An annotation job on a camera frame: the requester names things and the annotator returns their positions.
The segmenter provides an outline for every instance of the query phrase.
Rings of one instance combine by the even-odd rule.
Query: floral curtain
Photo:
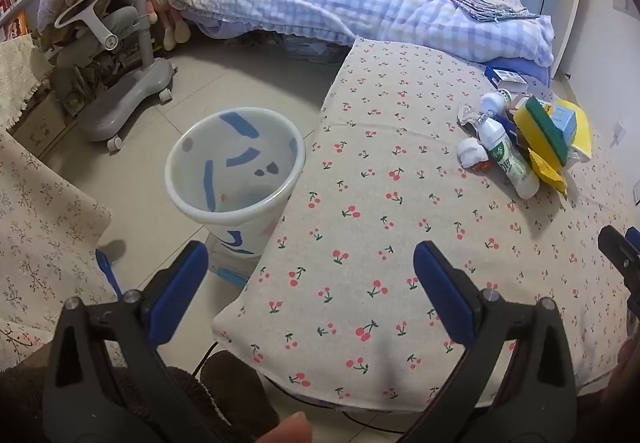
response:
[[[0,370],[52,339],[66,298],[115,298],[95,261],[110,220],[104,206],[0,132]]]

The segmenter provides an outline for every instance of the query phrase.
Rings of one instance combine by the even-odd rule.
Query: tile floor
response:
[[[127,122],[124,148],[110,154],[104,144],[85,142],[76,129],[65,136],[45,162],[63,178],[110,207],[113,220],[100,240],[113,261],[123,290],[144,287],[191,239],[204,242],[207,230],[182,215],[170,201],[163,180],[166,156],[177,139],[205,116],[232,106],[255,105],[291,119],[310,139],[322,101],[338,66],[289,60],[259,48],[223,46],[199,34],[178,46],[174,99],[162,105],[149,98]],[[566,97],[563,82],[552,89]],[[233,301],[240,289],[209,273],[173,339],[159,347],[167,365],[194,369],[212,343],[210,320]],[[392,443],[398,434],[383,433],[329,409],[308,407],[266,383],[281,417],[304,410],[314,425],[315,443]],[[403,431],[416,415],[356,416],[361,422]]]

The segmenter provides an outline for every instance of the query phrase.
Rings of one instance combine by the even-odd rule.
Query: caster wheel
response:
[[[109,152],[116,152],[122,148],[122,140],[120,136],[114,136],[107,140],[107,149]]]
[[[168,87],[166,89],[161,90],[159,96],[160,96],[161,103],[170,102],[171,99],[173,98],[171,95],[171,90]]]

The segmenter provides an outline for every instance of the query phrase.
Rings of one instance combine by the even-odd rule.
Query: blue gripper pad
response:
[[[450,277],[458,270],[449,264],[433,243],[424,241],[415,247],[414,271],[451,339],[465,347],[470,346],[476,337],[479,319]],[[463,277],[471,283],[466,275]],[[472,283],[471,286],[477,294],[478,289]]]
[[[171,272],[173,276],[148,312],[147,338],[153,346],[165,344],[174,336],[208,268],[206,246],[191,241],[169,269],[161,270]]]
[[[626,230],[625,239],[628,240],[634,248],[640,251],[640,232],[635,227]]]

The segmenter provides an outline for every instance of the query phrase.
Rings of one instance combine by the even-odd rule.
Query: metal screw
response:
[[[135,304],[136,302],[138,302],[138,300],[140,300],[140,296],[141,295],[142,294],[137,289],[130,289],[130,290],[124,292],[124,295],[122,296],[122,299],[127,304]]]
[[[482,296],[489,302],[495,302],[500,298],[500,293],[498,293],[498,290],[494,288],[484,288],[482,290]]]
[[[71,297],[65,300],[65,309],[76,309],[80,305],[80,299],[78,297]]]
[[[553,299],[550,299],[549,297],[543,298],[541,302],[545,309],[548,309],[550,311],[553,311],[554,309],[556,309],[556,303],[553,301]]]

